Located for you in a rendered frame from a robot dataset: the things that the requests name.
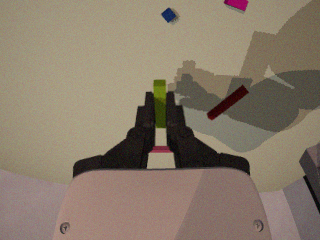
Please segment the pink rod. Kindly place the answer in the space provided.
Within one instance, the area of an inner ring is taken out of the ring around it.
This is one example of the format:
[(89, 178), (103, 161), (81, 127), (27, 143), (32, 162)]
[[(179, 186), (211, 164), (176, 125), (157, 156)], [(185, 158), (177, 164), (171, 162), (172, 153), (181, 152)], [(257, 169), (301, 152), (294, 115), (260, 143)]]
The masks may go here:
[(155, 146), (150, 153), (172, 153), (169, 146)]

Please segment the magenta block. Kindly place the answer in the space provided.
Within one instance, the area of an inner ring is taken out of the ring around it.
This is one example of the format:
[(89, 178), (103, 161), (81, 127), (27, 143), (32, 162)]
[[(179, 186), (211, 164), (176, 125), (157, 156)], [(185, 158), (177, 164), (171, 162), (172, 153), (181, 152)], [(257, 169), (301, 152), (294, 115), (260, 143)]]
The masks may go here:
[(224, 0), (224, 3), (245, 11), (248, 1), (247, 0)]

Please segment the small blue block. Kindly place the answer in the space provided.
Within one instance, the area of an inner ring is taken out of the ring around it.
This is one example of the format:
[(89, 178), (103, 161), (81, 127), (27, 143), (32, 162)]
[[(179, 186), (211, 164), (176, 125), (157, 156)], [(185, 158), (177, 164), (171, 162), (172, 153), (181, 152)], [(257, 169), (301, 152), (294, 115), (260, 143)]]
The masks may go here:
[(176, 17), (169, 7), (161, 15), (168, 23)]

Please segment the dark red rod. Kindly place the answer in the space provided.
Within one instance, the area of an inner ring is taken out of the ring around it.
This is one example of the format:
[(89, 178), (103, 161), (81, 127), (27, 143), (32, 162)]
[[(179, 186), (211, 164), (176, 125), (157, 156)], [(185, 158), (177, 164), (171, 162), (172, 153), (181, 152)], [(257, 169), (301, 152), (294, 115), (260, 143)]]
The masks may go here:
[(226, 99), (224, 99), (221, 103), (219, 103), (216, 107), (210, 110), (207, 113), (207, 116), (210, 120), (215, 119), (232, 105), (234, 105), (237, 101), (247, 95), (248, 90), (242, 85), (236, 91), (234, 91), (231, 95), (229, 95)]

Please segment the lime green rod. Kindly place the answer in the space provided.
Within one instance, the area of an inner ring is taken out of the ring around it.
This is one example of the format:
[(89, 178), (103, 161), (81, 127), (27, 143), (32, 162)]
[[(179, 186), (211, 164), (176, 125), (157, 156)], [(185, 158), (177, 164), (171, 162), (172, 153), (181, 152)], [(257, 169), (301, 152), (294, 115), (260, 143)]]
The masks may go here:
[(156, 128), (166, 128), (166, 80), (154, 80)]

